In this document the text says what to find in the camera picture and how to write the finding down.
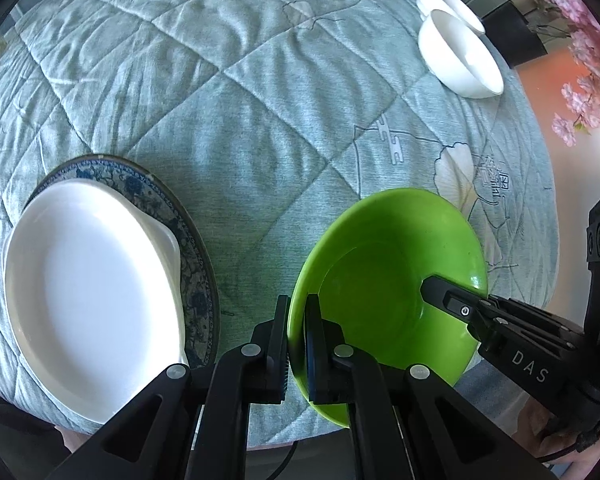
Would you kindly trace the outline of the person's right hand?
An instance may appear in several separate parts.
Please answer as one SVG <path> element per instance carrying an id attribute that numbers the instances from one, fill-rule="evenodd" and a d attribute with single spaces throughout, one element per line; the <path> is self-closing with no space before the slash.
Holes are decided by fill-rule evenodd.
<path id="1" fill-rule="evenodd" d="M 578 432 L 573 429 L 542 436 L 542 431 L 552 420 L 553 416 L 546 408 L 529 398 L 518 415 L 513 439 L 535 457 L 554 454 L 575 444 Z"/>

